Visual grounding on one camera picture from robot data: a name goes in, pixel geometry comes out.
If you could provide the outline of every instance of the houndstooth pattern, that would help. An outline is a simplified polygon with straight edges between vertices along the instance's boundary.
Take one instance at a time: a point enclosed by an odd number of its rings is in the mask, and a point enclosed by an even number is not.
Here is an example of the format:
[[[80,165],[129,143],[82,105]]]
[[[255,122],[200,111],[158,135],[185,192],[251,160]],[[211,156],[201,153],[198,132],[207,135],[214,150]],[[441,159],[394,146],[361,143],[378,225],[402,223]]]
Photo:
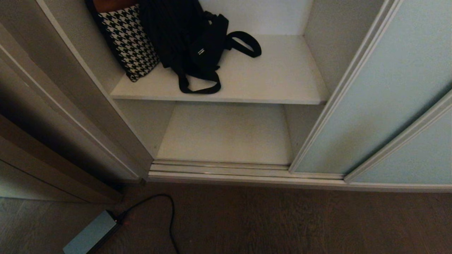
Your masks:
[[[99,13],[133,82],[148,74],[160,61],[141,26],[138,13],[138,4],[118,11]]]

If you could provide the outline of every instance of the black and white bag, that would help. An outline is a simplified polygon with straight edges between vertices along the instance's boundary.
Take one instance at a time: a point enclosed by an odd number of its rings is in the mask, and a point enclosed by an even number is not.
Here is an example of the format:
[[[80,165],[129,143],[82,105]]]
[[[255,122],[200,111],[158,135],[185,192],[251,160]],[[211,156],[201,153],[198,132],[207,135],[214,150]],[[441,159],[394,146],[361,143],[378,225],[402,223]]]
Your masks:
[[[220,90],[215,71],[224,49],[235,48],[250,57],[262,53],[251,35],[240,31],[227,34],[229,21],[221,14],[204,12],[198,0],[139,0],[139,4],[141,24],[163,66],[171,67],[178,75],[183,93],[213,94]],[[186,74],[214,81],[215,85],[192,91]]]
[[[99,13],[93,0],[86,0],[91,15],[111,52],[133,82],[148,74],[159,58],[139,19],[139,4]]]

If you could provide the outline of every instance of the shelf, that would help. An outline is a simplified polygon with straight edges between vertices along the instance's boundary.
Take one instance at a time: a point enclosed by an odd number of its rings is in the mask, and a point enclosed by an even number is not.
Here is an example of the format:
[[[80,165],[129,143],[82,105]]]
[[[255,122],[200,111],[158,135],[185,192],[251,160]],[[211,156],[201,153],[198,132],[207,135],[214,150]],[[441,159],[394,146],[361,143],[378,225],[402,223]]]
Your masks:
[[[175,101],[325,104],[329,92],[302,36],[255,36],[262,55],[251,58],[225,50],[220,60],[222,89],[216,94],[183,94],[177,75],[159,64],[151,73],[131,82],[125,75],[111,92],[114,99]],[[192,89],[211,82],[189,77]]]
[[[178,102],[157,159],[289,165],[292,151],[284,108]]]

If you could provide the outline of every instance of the black cable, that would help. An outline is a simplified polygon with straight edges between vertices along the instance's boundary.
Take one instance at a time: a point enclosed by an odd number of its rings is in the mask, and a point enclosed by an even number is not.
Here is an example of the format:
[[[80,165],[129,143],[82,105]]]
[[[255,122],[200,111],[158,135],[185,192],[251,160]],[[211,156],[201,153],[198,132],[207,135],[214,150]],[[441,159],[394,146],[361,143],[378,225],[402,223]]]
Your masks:
[[[127,215],[127,213],[128,213],[129,211],[131,211],[132,209],[134,209],[134,208],[136,208],[137,206],[141,205],[142,203],[144,203],[144,202],[146,202],[146,201],[148,201],[148,200],[151,200],[151,199],[153,199],[153,198],[156,198],[156,197],[167,197],[167,198],[171,201],[171,222],[169,223],[169,225],[170,225],[170,226],[169,226],[169,231],[170,231],[170,232],[169,232],[169,237],[171,238],[171,242],[173,243],[173,247],[174,247],[174,249],[176,250],[176,253],[177,253],[177,254],[180,254],[179,249],[177,248],[177,245],[176,245],[176,241],[174,240],[174,236],[173,236],[174,200],[173,200],[173,198],[172,198],[170,195],[162,193],[162,194],[153,195],[153,196],[150,196],[150,197],[148,197],[148,198],[146,198],[146,199],[144,199],[144,200],[141,200],[140,202],[138,202],[138,203],[136,203],[135,205],[131,206],[129,209],[123,211],[123,212],[118,216],[118,220],[119,220],[119,222],[122,224],[122,222],[124,221],[124,219],[125,219],[125,217],[126,217],[126,215]]]

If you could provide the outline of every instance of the closet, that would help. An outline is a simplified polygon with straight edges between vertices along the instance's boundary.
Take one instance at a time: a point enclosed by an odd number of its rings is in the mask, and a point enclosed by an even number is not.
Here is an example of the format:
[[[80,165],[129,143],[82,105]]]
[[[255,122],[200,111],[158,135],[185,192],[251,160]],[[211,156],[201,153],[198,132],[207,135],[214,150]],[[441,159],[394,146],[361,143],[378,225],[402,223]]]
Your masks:
[[[250,58],[225,51],[217,71],[222,89],[199,95],[180,92],[177,76],[161,64],[131,82],[84,1],[36,1],[155,159],[151,174],[178,165],[186,166],[177,168],[184,173],[294,178],[306,177],[288,169],[345,91],[341,84],[359,67],[393,8],[393,1],[383,0],[200,0],[205,10],[229,19],[229,32],[255,36],[263,53]],[[211,85],[189,80],[192,89]]]

